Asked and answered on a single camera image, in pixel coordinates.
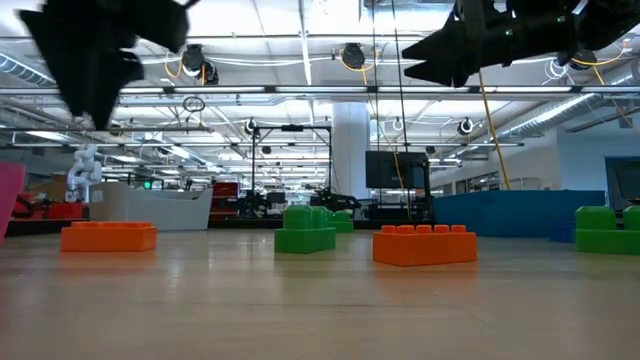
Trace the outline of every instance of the ceiling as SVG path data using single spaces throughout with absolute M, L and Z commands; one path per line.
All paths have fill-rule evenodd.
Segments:
M 204 46 L 206 56 L 215 64 L 220 75 L 220 86 L 432 86 L 427 82 L 398 77 L 403 68 L 413 64 L 411 61 L 398 58 L 398 50 L 415 43 L 431 31 L 442 26 L 451 8 L 452 0 L 421 1 L 417 4 L 411 0 L 397 0 L 397 13 L 394 21 L 390 1 L 380 1 L 375 14 L 376 36 L 374 41 L 372 11 L 360 7 L 358 0 L 202 0 L 189 11 L 191 30 L 189 43 Z M 48 74 L 38 50 L 28 38 L 14 9 L 36 9 L 37 1 L 4 0 L 0 3 L 0 53 L 11 57 L 22 64 Z M 377 66 L 364 74 L 351 71 L 334 58 L 347 42 L 362 45 L 363 52 L 373 65 L 375 53 L 378 54 Z M 634 55 L 632 41 L 625 49 L 624 56 L 612 64 L 610 68 L 629 61 Z M 189 75 L 181 72 L 177 55 L 166 49 L 141 40 L 133 51 L 145 63 L 145 80 L 131 86 L 135 87 L 167 87 L 167 86 L 200 86 Z M 615 58 L 621 53 L 621 43 L 615 43 L 598 52 L 599 59 Z M 590 71 L 579 72 L 571 69 L 552 67 L 552 56 L 517 61 L 511 67 L 494 66 L 483 70 L 487 86 L 540 86 L 565 85 L 571 82 L 585 84 L 594 80 Z M 0 73 L 0 84 L 3 88 L 33 88 L 34 85 L 17 78 L 11 73 Z M 478 85 L 477 76 L 469 80 L 469 85 Z M 430 96 L 428 98 L 409 96 L 404 104 L 397 94 L 381 97 L 377 106 L 375 99 L 368 97 L 350 97 L 348 95 L 305 95 L 301 92 L 292 96 L 273 94 L 213 94 L 201 95 L 206 102 L 206 109 L 192 116 L 190 125 L 201 122 L 202 127 L 214 130 L 190 132 L 187 134 L 177 128 L 184 126 L 188 114 L 178 118 L 176 112 L 182 111 L 184 96 L 123 96 L 113 113 L 113 121 L 123 127 L 154 128 L 148 131 L 147 137 L 154 137 L 168 143 L 211 143 L 211 147 L 184 147 L 191 159 L 202 160 L 200 165 L 211 167 L 199 169 L 201 176 L 211 174 L 245 173 L 232 171 L 232 166 L 246 166 L 242 160 L 248 155 L 250 148 L 232 149 L 222 145 L 233 142 L 248 142 L 243 127 L 248 119 L 253 118 L 259 125 L 276 126 L 281 124 L 315 124 L 331 125 L 332 104 L 338 101 L 358 101 L 368 103 L 369 107 L 378 109 L 378 114 L 371 111 L 372 118 L 382 122 L 384 132 L 390 139 L 398 139 L 402 131 L 395 130 L 393 122 L 404 112 L 407 121 L 407 137 L 409 141 L 461 142 L 457 134 L 457 124 L 470 118 L 476 123 L 483 123 L 485 108 L 479 94 L 473 96 Z M 40 95 L 4 95 L 5 105 L 10 102 L 19 105 L 18 112 L 23 118 L 5 119 L 4 126 L 38 126 L 56 128 L 60 126 L 78 127 L 88 123 L 77 123 L 69 116 L 66 108 L 55 96 Z M 492 96 L 489 108 L 494 114 L 497 126 L 530 110 L 549 99 L 543 93 L 530 97 L 498 97 Z M 40 117 L 33 116 L 31 110 L 37 111 Z M 114 137 L 105 133 L 66 134 L 67 141 L 88 141 L 97 143 L 144 143 L 144 133 L 124 133 Z M 259 154 L 258 157 L 272 158 L 327 158 L 328 150 L 323 146 L 318 134 L 313 132 L 290 133 L 274 132 L 268 141 L 316 142 L 313 146 L 296 146 L 292 148 L 274 148 L 269 156 Z M 30 136 L 28 141 L 45 141 Z M 116 150 L 104 148 L 105 154 L 114 154 Z M 176 154 L 160 156 L 151 147 L 131 146 L 123 154 L 140 158 L 136 163 L 167 165 L 195 165 L 192 161 L 183 161 Z M 114 164 L 127 164 L 111 158 Z M 326 162 L 318 162 L 324 167 Z M 214 169 L 211 165 L 224 165 L 226 168 Z M 296 184 L 305 182 L 321 182 L 326 177 L 324 170 L 316 171 Z M 265 175 L 265 181 L 273 176 Z

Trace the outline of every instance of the wooden floor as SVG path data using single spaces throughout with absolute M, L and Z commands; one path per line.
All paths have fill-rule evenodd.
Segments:
M 640 259 L 481 239 L 478 263 L 374 264 L 371 235 L 273 254 L 273 232 L 155 254 L 0 249 L 0 359 L 640 359 Z

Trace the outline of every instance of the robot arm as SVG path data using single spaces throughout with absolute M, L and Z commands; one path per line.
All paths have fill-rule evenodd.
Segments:
M 640 0 L 590 0 L 574 15 L 578 3 L 507 0 L 501 13 L 492 0 L 458 0 L 442 29 L 402 52 L 425 60 L 405 75 L 460 87 L 485 66 L 552 52 L 566 63 L 580 48 L 601 49 L 640 23 Z

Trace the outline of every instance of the screen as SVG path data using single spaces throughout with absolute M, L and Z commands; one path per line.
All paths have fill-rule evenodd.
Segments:
M 400 189 L 401 187 L 424 189 L 425 176 L 421 163 L 427 161 L 428 164 L 429 158 L 427 155 L 425 153 L 399 152 L 396 156 L 398 158 L 398 169 L 400 170 L 403 186 L 400 186 L 393 152 L 367 151 L 367 187 L 370 189 Z
M 287 202 L 285 199 L 285 193 L 280 192 L 267 193 L 267 200 L 271 201 L 273 204 L 285 204 Z

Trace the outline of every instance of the duct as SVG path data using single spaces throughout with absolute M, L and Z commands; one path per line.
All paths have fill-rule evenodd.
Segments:
M 630 64 L 622 65 L 604 75 L 606 84 L 616 86 L 640 85 L 640 60 L 635 59 Z M 593 81 L 590 84 L 600 85 Z M 525 138 L 532 134 L 542 133 L 552 127 L 558 126 L 565 121 L 575 119 L 592 110 L 597 110 L 610 103 L 606 96 L 601 94 L 580 94 L 559 102 L 549 102 L 521 115 L 506 125 L 499 131 L 499 140 L 516 136 Z M 480 137 L 479 142 L 489 142 L 493 139 L 489 135 Z
M 35 86 L 56 86 L 55 81 L 47 75 L 2 53 L 0 53 L 0 71 L 5 74 L 16 76 Z

